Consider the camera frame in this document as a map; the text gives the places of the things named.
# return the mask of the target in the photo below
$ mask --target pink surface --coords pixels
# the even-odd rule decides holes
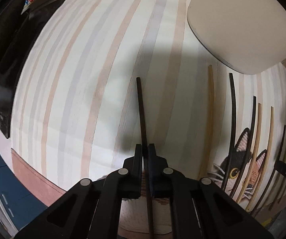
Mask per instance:
[[[13,172],[19,181],[40,201],[50,206],[66,191],[44,178],[35,169],[28,165],[13,149]]]

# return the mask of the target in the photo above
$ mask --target metal rivet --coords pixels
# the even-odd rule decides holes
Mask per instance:
[[[81,184],[82,186],[88,186],[88,185],[90,185],[90,183],[91,183],[91,180],[88,179],[88,178],[82,179],[82,180],[80,181],[80,184]]]
[[[163,172],[164,172],[165,174],[172,174],[172,173],[173,173],[173,169],[172,169],[172,168],[169,168],[169,167],[166,167],[166,168],[163,170]]]
[[[201,180],[202,184],[204,185],[209,185],[212,183],[211,179],[207,178],[207,177],[204,177],[202,180]]]
[[[122,169],[119,169],[119,174],[121,175],[125,175],[127,174],[129,171],[126,169],[126,168],[122,168]]]

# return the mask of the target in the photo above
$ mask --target cat illustration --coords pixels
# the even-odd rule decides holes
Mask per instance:
[[[229,195],[231,190],[233,189],[233,186],[235,184],[235,181],[238,177],[238,173],[239,170],[241,168],[241,164],[242,161],[246,155],[246,146],[247,146],[247,140],[248,140],[248,134],[249,134],[249,128],[245,128],[243,130],[243,132],[241,133],[233,151],[231,154],[231,162],[230,162],[230,172],[228,174],[228,182],[227,182],[227,186],[226,186],[226,190],[225,192]],[[244,192],[244,194],[242,195],[242,199],[250,199],[252,196],[252,189],[254,188],[255,182],[257,181],[257,178],[259,177],[260,171],[261,171],[261,167],[263,165],[264,159],[265,159],[265,155],[266,155],[267,150],[263,150],[258,157],[256,158],[256,162],[254,164],[254,169],[253,172],[250,176],[249,179],[249,183],[247,185],[247,188]],[[248,172],[248,168],[249,168],[249,164],[250,164],[250,160],[252,158],[252,153],[250,154],[250,156],[247,156],[247,158],[245,159],[246,162],[246,168],[242,177],[242,180],[238,186],[238,189],[234,195],[235,198],[238,197],[238,194],[240,193],[241,190],[241,186],[245,181],[247,172]],[[223,160],[223,162],[218,165],[213,163],[213,168],[216,170],[215,172],[209,171],[209,178],[214,181],[219,187],[221,187],[222,185],[222,181],[224,178],[224,170],[226,168],[226,163],[227,163],[227,157]]]

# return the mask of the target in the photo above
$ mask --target cat ear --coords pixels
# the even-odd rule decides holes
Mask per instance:
[[[264,163],[266,152],[267,152],[267,150],[265,149],[256,158],[256,163],[257,163],[257,166],[258,166],[259,170],[261,169],[261,167],[262,167],[262,165]]]
[[[239,136],[239,139],[235,145],[236,152],[246,151],[248,134],[249,134],[249,128],[245,128],[241,133],[241,135]]]

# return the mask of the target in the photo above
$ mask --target cat eye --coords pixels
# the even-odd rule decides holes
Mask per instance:
[[[238,168],[233,168],[230,171],[230,179],[235,179],[238,176],[238,171],[239,171]]]

